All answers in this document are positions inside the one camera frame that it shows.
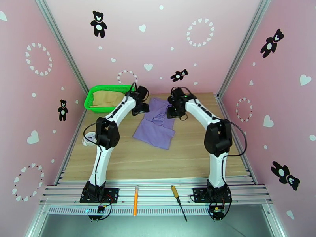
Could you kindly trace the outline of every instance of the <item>black teddy bear sticker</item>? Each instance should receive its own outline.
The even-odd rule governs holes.
[[[59,112],[59,120],[60,121],[66,121],[66,113],[68,113],[68,109],[66,108],[67,101],[60,100],[60,107],[58,108]]]
[[[267,38],[266,40],[267,43],[262,47],[260,51],[260,53],[264,52],[262,57],[264,58],[267,57],[271,53],[271,51],[275,52],[278,45],[277,42],[279,42],[282,38],[284,38],[284,35],[281,32],[281,29],[278,29],[273,37]]]
[[[183,77],[188,75],[188,71],[184,69],[182,72],[176,71],[174,75],[172,75],[170,78],[173,82],[176,82],[178,80],[183,80]]]
[[[94,26],[94,35],[96,37],[99,36],[104,38],[105,32],[104,30],[107,29],[106,24],[102,21],[103,20],[103,13],[93,11],[94,20],[90,23],[91,26]]]
[[[271,167],[271,170],[277,177],[279,177],[279,181],[283,184],[288,183],[296,191],[300,180],[290,175],[289,168],[286,165],[283,165],[282,167],[278,162],[275,161],[273,161],[272,164],[275,166],[275,168]]]

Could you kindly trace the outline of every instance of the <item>purple cloth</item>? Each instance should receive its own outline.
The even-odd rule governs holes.
[[[174,118],[167,118],[168,101],[151,98],[149,112],[145,113],[133,138],[144,141],[152,146],[169,149],[175,132],[172,130]]]

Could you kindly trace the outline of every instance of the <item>green basket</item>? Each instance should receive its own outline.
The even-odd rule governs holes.
[[[101,107],[101,108],[91,108],[93,105],[93,93],[103,90],[103,91],[115,91],[120,92],[123,94],[126,94],[130,90],[130,85],[97,85],[92,87],[89,90],[89,93],[86,97],[84,106],[88,110],[92,110],[95,113],[110,113],[112,112],[116,107]]]

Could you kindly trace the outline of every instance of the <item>pink wall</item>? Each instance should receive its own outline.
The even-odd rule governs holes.
[[[272,0],[224,95],[232,121],[246,131],[254,173],[266,184],[290,237],[315,236],[316,230],[315,6],[316,0]],[[263,58],[261,48],[279,28],[284,38]],[[297,191],[286,183],[290,179],[279,182],[273,161],[300,180]]]
[[[259,1],[47,0],[47,3],[88,88],[119,81],[131,84],[136,76],[138,83],[151,93],[167,93],[173,86],[216,93]],[[94,35],[94,27],[90,25],[93,11],[104,14],[103,22],[107,25],[104,38]],[[184,69],[188,75],[174,83],[170,77]]]
[[[58,173],[85,95],[36,2],[0,3],[0,235],[24,236]],[[68,109],[62,122],[60,99]]]

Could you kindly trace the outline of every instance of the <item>wooden tabletop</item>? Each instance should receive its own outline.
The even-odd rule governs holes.
[[[195,94],[200,102],[213,114],[223,118],[214,94]],[[151,94],[166,100],[168,94]],[[83,130],[94,123],[98,117],[106,113],[96,114],[87,111],[79,136],[76,140],[63,180],[88,180],[96,158],[97,146],[83,146]],[[106,173],[107,179],[151,179],[151,178],[181,178],[207,177],[210,171],[209,154],[204,147],[205,129],[188,113],[186,121],[175,119],[173,130],[175,135],[171,140],[169,150],[153,147],[132,136],[144,115],[132,116],[131,113],[123,119],[119,126],[120,141],[113,150]],[[230,154],[238,154],[235,144]],[[240,157],[228,157],[226,163],[227,176],[247,175]]]

